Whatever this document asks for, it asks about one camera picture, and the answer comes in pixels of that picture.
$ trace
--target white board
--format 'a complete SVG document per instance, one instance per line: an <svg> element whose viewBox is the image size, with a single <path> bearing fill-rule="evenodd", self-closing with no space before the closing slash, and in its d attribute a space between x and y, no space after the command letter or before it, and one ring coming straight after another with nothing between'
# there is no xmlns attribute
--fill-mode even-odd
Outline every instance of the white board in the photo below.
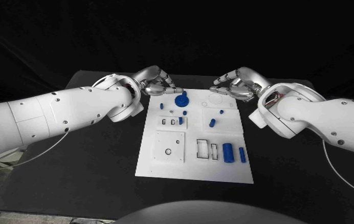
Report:
<svg viewBox="0 0 354 224"><path fill-rule="evenodd" d="M179 94L150 97L134 175L252 184L235 100L228 96L212 94L209 90L185 89L185 91L189 98L186 107L174 105L174 97ZM161 117L170 117L170 119L182 117L183 123L177 126L163 127ZM212 128L208 126L211 118L216 121ZM182 139L179 144L174 143L177 136L183 137L183 143ZM208 158L196 157L196 140L206 140L208 152L205 152L205 143L202 143L202 147L199 145L199 150L202 150L202 157L206 153ZM234 163L224 162L224 143L232 145ZM239 147L244 149L245 163L239 161Z"/></svg>

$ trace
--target black table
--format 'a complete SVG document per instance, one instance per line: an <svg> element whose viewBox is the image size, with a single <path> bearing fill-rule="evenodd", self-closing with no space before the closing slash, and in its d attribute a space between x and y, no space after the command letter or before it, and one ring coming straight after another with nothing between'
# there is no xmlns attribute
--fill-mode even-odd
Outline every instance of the black table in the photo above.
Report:
<svg viewBox="0 0 354 224"><path fill-rule="evenodd" d="M79 71L66 86L91 86L104 72ZM208 89L215 77L170 76L183 88ZM300 80L270 80L297 82ZM248 119L255 100L237 101L254 184L135 177L143 137L144 111L112 123L72 131L57 146L30 163L14 168L0 189L0 210L76 217L118 219L135 210L177 200L221 200L274 210L307 223L352 223L354 189L329 168L322 141L310 130L290 140ZM29 146L21 161L57 141L55 137ZM328 145L339 173L354 183L354 153Z"/></svg>

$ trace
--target small blue piece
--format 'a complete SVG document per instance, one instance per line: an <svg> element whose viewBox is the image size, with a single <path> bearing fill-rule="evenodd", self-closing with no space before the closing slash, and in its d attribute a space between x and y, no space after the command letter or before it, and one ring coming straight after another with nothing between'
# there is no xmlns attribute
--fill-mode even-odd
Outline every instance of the small blue piece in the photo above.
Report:
<svg viewBox="0 0 354 224"><path fill-rule="evenodd" d="M234 152L232 152L232 145L229 143L222 144L222 153L224 153L224 162L232 163L234 162Z"/></svg>
<svg viewBox="0 0 354 224"><path fill-rule="evenodd" d="M211 120L211 122L209 122L209 125L208 125L208 126L212 128L212 127L213 127L213 125L215 125L215 119L212 119L212 120Z"/></svg>
<svg viewBox="0 0 354 224"><path fill-rule="evenodd" d="M245 163L245 156L244 156L242 147L238 148L238 151L239 151L241 163Z"/></svg>
<svg viewBox="0 0 354 224"><path fill-rule="evenodd" d="M182 93L180 95L176 96L176 98L174 98L174 104L176 104L176 106L179 106L179 107L187 106L187 104L189 104L189 99L187 99L187 97L186 97L186 92L185 92L185 91L183 91L183 93Z"/></svg>

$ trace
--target black backdrop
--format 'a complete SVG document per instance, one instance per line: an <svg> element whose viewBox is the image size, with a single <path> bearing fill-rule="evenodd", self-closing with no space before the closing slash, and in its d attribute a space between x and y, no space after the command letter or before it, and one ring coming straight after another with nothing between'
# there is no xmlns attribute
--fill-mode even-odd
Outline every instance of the black backdrop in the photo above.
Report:
<svg viewBox="0 0 354 224"><path fill-rule="evenodd" d="M241 66L354 97L352 0L0 0L0 101L78 70L213 75Z"/></svg>

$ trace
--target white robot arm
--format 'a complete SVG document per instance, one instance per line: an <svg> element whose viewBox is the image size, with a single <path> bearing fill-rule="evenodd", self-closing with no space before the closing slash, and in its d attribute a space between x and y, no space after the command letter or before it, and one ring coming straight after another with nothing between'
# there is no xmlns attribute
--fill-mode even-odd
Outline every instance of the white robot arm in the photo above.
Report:
<svg viewBox="0 0 354 224"><path fill-rule="evenodd" d="M166 81L170 87L161 86ZM78 87L27 99L0 103L0 153L96 123L107 115L112 122L141 110L146 95L182 93L157 66L131 77L111 74L92 87Z"/></svg>
<svg viewBox="0 0 354 224"><path fill-rule="evenodd" d="M354 151L354 100L325 100L320 94L297 83L271 85L250 68L241 67L221 76L213 85L234 79L229 87L212 86L209 91L248 102L258 96L251 121L266 125L284 138L309 128L331 145Z"/></svg>

